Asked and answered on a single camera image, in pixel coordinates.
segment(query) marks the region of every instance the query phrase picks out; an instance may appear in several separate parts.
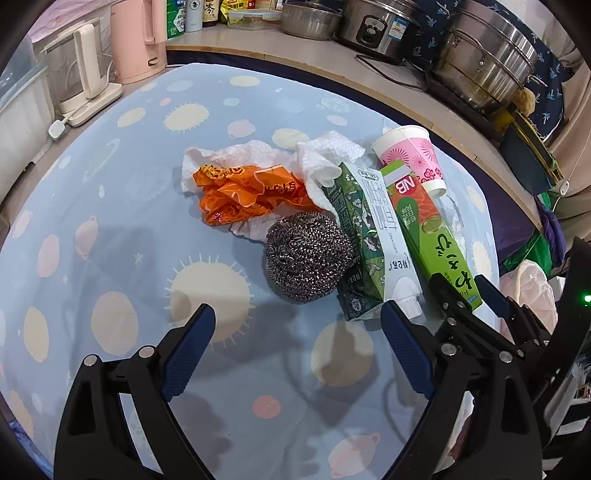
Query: rice cooker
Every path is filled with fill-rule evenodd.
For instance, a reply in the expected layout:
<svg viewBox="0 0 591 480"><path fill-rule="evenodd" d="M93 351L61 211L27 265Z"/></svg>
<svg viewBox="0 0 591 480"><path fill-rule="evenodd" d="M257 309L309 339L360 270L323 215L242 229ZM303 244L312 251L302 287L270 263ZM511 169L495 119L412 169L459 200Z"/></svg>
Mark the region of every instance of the rice cooker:
<svg viewBox="0 0 591 480"><path fill-rule="evenodd" d="M336 37L364 53L400 60L404 34L418 26L419 13L411 0L349 0Z"/></svg>

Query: pink kettle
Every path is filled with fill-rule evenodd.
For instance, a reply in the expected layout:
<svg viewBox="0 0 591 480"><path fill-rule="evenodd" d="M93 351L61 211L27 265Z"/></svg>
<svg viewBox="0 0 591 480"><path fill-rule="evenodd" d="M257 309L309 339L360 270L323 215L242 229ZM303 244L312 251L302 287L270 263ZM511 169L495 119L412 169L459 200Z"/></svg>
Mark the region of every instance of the pink kettle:
<svg viewBox="0 0 591 480"><path fill-rule="evenodd" d="M116 79L133 83L166 68L166 0L122 0L111 6Z"/></svg>

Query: green box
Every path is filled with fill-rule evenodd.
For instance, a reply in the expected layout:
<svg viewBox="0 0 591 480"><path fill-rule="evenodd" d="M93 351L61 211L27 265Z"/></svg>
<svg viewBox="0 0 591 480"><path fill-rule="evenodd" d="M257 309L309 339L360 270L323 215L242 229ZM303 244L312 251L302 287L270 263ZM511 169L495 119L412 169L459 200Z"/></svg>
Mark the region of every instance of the green box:
<svg viewBox="0 0 591 480"><path fill-rule="evenodd" d="M167 0L166 2L166 34L168 39L184 33L185 0Z"/></svg>
<svg viewBox="0 0 591 480"><path fill-rule="evenodd" d="M482 299L466 259L416 175L401 161L380 170L413 258L427 279L443 274L475 309Z"/></svg>
<svg viewBox="0 0 591 480"><path fill-rule="evenodd" d="M420 282L380 172L346 163L340 168L325 192L353 245L353 266L337 285L347 320L377 317L387 300L409 318L420 315Z"/></svg>

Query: white plastic bag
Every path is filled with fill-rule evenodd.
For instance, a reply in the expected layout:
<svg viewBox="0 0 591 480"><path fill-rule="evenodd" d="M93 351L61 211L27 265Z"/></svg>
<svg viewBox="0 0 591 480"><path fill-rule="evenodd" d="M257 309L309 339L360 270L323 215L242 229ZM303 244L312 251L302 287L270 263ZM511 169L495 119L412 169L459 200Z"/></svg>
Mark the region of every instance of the white plastic bag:
<svg viewBox="0 0 591 480"><path fill-rule="evenodd" d="M550 333L558 322L558 312L554 302L554 292L540 266L530 260L523 260L516 270L501 277L501 293L511 297L520 306L527 305ZM501 334L511 338L505 322L501 324Z"/></svg>

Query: blue gripper pad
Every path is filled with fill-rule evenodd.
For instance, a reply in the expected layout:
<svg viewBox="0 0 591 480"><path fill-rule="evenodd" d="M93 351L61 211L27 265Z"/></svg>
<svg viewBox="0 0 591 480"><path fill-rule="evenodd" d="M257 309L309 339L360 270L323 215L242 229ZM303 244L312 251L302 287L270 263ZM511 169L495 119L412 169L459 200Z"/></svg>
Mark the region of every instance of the blue gripper pad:
<svg viewBox="0 0 591 480"><path fill-rule="evenodd" d="M412 333L412 324L401 310L397 310L399 308L394 301L389 301L382 307L382 331L413 390L431 400L436 390L433 382L433 364Z"/></svg>
<svg viewBox="0 0 591 480"><path fill-rule="evenodd" d="M164 365L164 380L160 394L166 402L184 392L197 364L207 348L216 329L216 316L213 308L206 306L197 310L187 322L189 326L174 352Z"/></svg>
<svg viewBox="0 0 591 480"><path fill-rule="evenodd" d="M495 312L495 315L504 319L509 318L509 302L505 296L482 275L474 277L474 282L482 300Z"/></svg>

